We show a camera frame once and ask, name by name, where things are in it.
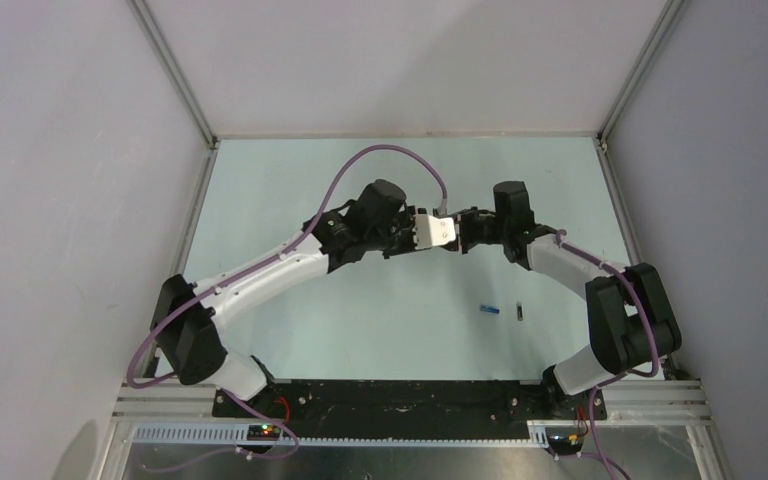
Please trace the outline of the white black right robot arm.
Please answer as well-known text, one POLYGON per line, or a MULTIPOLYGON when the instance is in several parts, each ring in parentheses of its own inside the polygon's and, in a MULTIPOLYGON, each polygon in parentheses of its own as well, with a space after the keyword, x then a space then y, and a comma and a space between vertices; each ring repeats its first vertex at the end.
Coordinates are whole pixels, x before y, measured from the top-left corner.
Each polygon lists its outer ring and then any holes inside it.
POLYGON ((491 210, 455 213, 458 251, 499 245, 510 263, 551 278, 586 305, 588 343, 545 370, 545 411, 566 418, 585 391, 628 374, 657 376, 661 359, 683 343, 658 270, 649 263, 611 262, 571 243, 565 230, 537 222, 521 181, 496 184, 493 197, 491 210))

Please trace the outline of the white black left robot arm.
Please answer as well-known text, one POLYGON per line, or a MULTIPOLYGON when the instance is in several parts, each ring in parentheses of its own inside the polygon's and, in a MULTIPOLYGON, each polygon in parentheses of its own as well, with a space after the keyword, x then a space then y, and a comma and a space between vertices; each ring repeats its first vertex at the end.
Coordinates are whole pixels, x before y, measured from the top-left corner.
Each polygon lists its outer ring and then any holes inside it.
POLYGON ((319 210, 302 229, 243 266, 196 282, 176 274, 161 286, 152 320, 154 340, 183 385, 214 383, 237 396, 252 416, 276 403, 268 374, 252 356, 233 352, 226 335, 244 313, 305 281, 379 251, 385 258, 416 251, 422 209, 383 179, 360 196, 319 210))

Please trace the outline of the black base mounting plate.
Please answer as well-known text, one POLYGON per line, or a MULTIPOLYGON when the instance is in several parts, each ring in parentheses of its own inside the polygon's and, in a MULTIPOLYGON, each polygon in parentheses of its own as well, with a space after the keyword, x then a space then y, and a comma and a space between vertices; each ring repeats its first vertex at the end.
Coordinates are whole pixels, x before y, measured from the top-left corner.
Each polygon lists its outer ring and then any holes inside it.
POLYGON ((301 438, 525 440, 530 421, 607 417, 602 398, 520 381, 287 380, 249 400, 301 438))

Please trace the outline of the right controller board with LEDs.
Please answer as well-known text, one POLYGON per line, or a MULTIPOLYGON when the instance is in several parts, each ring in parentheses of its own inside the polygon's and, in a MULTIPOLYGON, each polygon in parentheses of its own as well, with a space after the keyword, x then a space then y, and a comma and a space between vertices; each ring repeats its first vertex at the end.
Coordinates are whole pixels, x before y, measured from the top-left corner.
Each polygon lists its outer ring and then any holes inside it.
POLYGON ((547 452, 553 457, 578 457, 583 449, 583 437, 578 434, 549 434, 547 452))

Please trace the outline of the controller board with leds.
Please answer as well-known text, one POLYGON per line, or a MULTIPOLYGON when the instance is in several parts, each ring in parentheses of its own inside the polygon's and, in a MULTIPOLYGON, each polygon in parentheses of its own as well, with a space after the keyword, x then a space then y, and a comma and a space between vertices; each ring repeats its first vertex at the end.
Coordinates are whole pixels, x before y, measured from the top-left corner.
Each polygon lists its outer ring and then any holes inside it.
POLYGON ((278 441, 282 438, 282 434, 282 429, 274 424, 250 424, 247 428, 246 440, 249 442, 278 441))
POLYGON ((583 449, 583 437, 578 434, 549 434, 547 452, 553 457, 578 457, 583 449))

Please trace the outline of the left controller board with LEDs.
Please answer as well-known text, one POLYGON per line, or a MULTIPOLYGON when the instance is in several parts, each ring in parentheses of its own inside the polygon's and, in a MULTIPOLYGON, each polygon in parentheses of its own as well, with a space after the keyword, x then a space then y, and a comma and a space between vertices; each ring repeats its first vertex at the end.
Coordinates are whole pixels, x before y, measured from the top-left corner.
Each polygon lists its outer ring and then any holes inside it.
POLYGON ((282 434, 282 429, 274 424, 250 424, 247 428, 246 440, 249 442, 278 441, 282 438, 282 434))

